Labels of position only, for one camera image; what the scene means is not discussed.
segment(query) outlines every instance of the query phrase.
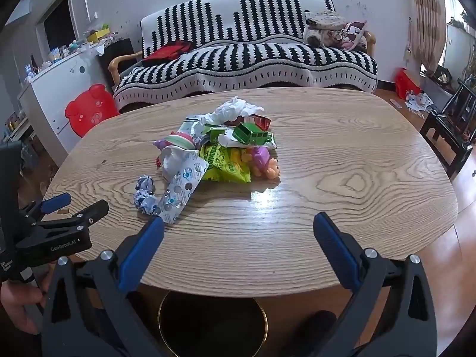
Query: yellow box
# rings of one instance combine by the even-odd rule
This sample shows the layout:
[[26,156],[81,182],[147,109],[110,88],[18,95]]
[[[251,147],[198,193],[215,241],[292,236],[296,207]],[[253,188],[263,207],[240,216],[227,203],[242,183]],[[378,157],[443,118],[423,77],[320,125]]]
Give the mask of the yellow box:
[[108,33],[110,33],[111,31],[108,29],[102,29],[98,32],[94,32],[92,35],[88,36],[87,37],[87,41],[92,41],[94,43],[97,43],[101,37],[103,37],[104,35],[107,35]]

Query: blue gripper pad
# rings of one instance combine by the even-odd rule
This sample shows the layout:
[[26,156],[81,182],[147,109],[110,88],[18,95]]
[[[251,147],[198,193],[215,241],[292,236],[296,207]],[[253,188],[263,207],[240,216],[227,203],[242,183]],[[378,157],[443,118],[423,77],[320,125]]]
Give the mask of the blue gripper pad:
[[71,203],[71,195],[69,193],[63,193],[48,200],[44,200],[41,203],[41,212],[45,214],[53,213],[60,208],[64,208]]
[[137,235],[137,240],[119,268],[120,292],[127,294],[137,288],[164,238],[164,222],[160,217],[151,220]]
[[316,214],[313,229],[314,237],[340,284],[355,293],[362,284],[359,280],[359,265],[340,237],[339,229],[325,212]]

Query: red stool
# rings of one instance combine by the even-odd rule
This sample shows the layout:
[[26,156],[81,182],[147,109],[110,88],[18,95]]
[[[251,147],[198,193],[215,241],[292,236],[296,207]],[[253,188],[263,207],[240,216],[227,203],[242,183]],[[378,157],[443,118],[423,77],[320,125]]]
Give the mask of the red stool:
[[68,103],[64,111],[71,129],[83,138],[94,125],[119,115],[114,99],[103,84],[93,84],[89,90]]

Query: wooden table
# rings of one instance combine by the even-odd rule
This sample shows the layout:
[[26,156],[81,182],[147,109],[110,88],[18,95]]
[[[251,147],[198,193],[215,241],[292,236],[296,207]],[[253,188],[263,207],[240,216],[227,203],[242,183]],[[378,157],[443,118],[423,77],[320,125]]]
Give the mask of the wooden table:
[[92,259],[144,224],[132,204],[141,174],[165,183],[152,141],[238,95],[272,119],[281,182],[203,181],[167,229],[143,282],[188,293],[263,297],[336,285],[312,233],[326,211],[362,247],[403,259],[454,223],[458,206],[431,148],[401,114],[364,92],[266,88],[173,100],[95,126],[64,161],[47,197],[69,192],[76,212],[104,198]]

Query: screw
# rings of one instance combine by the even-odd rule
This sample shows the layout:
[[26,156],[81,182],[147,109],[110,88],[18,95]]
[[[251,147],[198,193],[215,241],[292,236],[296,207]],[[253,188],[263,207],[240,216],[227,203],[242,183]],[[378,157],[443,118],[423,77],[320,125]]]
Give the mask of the screw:
[[67,256],[61,256],[61,257],[58,259],[58,264],[59,264],[60,266],[64,266],[67,262],[68,262],[68,257],[67,257]]
[[410,262],[418,264],[420,263],[420,257],[418,255],[412,254],[410,255]]
[[370,259],[375,259],[377,255],[378,255],[377,251],[374,250],[373,248],[366,248],[365,256],[369,257]]
[[110,249],[107,249],[103,252],[101,252],[101,259],[102,260],[109,260],[112,257],[112,251]]

